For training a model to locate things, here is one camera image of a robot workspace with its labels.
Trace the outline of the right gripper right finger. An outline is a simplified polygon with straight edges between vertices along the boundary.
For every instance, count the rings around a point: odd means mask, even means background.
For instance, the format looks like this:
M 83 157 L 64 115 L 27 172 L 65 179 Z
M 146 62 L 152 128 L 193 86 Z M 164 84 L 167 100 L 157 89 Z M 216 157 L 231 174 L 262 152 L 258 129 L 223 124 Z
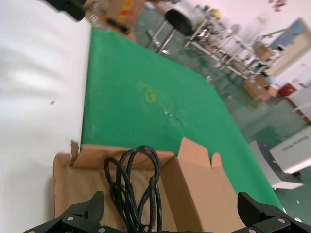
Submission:
M 255 201 L 240 192 L 238 214 L 245 227 L 235 233 L 311 233 L 311 227 L 296 221 L 278 207 Z

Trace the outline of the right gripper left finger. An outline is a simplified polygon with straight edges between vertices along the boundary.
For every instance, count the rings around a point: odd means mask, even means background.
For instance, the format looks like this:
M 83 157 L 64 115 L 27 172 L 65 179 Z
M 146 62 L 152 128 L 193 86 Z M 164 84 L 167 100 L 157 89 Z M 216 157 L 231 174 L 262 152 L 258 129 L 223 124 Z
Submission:
M 96 192 L 86 202 L 72 204 L 59 217 L 26 230 L 27 233 L 115 233 L 101 225 L 104 215 L 104 193 Z

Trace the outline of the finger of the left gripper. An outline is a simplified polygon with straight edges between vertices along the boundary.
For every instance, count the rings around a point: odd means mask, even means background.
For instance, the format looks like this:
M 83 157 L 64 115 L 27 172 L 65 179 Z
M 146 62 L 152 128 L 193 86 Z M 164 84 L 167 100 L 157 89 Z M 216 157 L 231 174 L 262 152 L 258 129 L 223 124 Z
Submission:
M 42 0 L 56 12 L 64 12 L 76 21 L 81 21 L 85 17 L 85 0 Z

